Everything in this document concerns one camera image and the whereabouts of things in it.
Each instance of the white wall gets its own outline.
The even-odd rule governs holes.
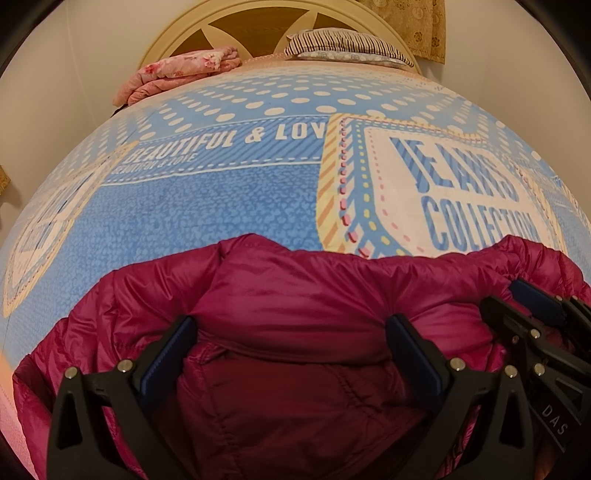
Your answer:
[[[107,120],[113,95],[196,0],[65,0],[0,77],[0,245],[53,168]]]
[[[74,68],[66,8],[31,33],[0,77],[0,164],[12,180],[0,196],[0,242],[49,172],[95,127]]]
[[[554,40],[515,0],[446,0],[447,61],[423,74],[523,137],[591,216],[591,100]]]

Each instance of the blue clamp pad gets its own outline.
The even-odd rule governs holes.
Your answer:
[[[132,377],[142,410],[153,410],[164,401],[183,370],[183,359],[196,342],[197,323],[193,317],[182,316],[160,340],[146,347]]]
[[[566,312],[560,301],[549,296],[522,278],[515,280],[509,290],[518,303],[526,307],[531,314],[549,327],[561,328],[566,321]]]
[[[438,412],[445,400],[450,372],[437,346],[423,339],[404,315],[386,320],[386,342],[418,402],[423,408]]]

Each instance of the striped pillow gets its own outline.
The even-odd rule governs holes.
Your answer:
[[[290,43],[285,49],[285,53],[299,55],[300,53],[317,50],[384,55],[391,59],[402,60],[409,67],[414,67],[413,62],[384,40],[368,33],[360,33],[344,28],[302,30],[290,36]]]

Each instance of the magenta down jacket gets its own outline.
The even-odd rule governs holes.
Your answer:
[[[518,277],[591,303],[565,255],[511,236],[468,255],[364,260],[246,235],[111,272],[15,371],[37,474],[46,478],[50,409],[66,368],[101,372],[137,358],[185,313],[198,319],[199,341],[152,422],[189,471],[205,480],[351,479],[424,418],[391,361],[385,319],[403,313],[448,358],[498,369],[504,350],[478,305],[489,295],[511,301]]]

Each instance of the printed label patch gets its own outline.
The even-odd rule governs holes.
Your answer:
[[[37,199],[37,208],[12,248],[4,277],[4,317],[26,298],[59,252],[74,221],[111,169],[137,142],[102,155]]]
[[[436,257],[518,235],[566,253],[535,181],[478,135],[335,115],[317,192],[326,250]]]

